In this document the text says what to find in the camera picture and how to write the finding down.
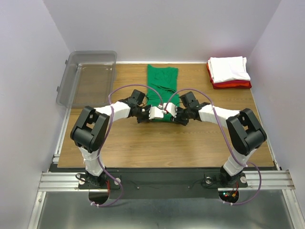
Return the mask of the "green t-shirt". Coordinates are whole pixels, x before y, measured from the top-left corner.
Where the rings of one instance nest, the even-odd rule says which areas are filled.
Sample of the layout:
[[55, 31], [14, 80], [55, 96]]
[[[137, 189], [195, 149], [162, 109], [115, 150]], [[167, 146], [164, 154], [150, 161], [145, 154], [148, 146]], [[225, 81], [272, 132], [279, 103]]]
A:
[[[157, 68], [150, 64], [147, 66], [147, 85], [160, 94], [164, 103], [168, 102], [170, 97], [177, 91], [177, 78], [178, 68]], [[146, 95], [148, 97], [147, 105], [157, 106], [159, 104], [159, 96], [154, 91], [148, 89]], [[179, 95], [176, 94], [170, 102], [174, 105], [178, 104], [180, 102]], [[153, 121], [171, 123], [171, 117], [170, 114], [165, 114], [163, 119], [155, 119]]]

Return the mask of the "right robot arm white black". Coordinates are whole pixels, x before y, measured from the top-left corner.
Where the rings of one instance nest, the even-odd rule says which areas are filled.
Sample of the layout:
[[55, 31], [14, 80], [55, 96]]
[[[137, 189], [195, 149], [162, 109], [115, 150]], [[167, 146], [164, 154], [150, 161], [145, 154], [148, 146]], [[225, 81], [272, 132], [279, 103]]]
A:
[[180, 96], [184, 108], [172, 105], [166, 110], [176, 123], [187, 125], [190, 119], [217, 124], [230, 151], [230, 156], [220, 168], [219, 180], [230, 186], [243, 169], [251, 155], [267, 140], [266, 132], [254, 112], [228, 110], [214, 106], [212, 102], [199, 103], [193, 92]]

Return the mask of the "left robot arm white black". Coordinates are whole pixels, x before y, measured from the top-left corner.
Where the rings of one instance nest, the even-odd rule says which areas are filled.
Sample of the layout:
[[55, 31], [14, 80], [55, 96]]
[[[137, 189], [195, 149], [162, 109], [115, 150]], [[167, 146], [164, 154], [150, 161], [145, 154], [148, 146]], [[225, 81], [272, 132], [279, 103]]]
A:
[[142, 104], [147, 98], [145, 93], [134, 90], [130, 97], [111, 105], [83, 108], [70, 133], [70, 138], [80, 150], [85, 164], [85, 175], [78, 175], [79, 181], [96, 188], [106, 184], [105, 165], [98, 161], [101, 160], [99, 149], [109, 134], [108, 128], [112, 126], [112, 122], [129, 117], [147, 121], [151, 107]]

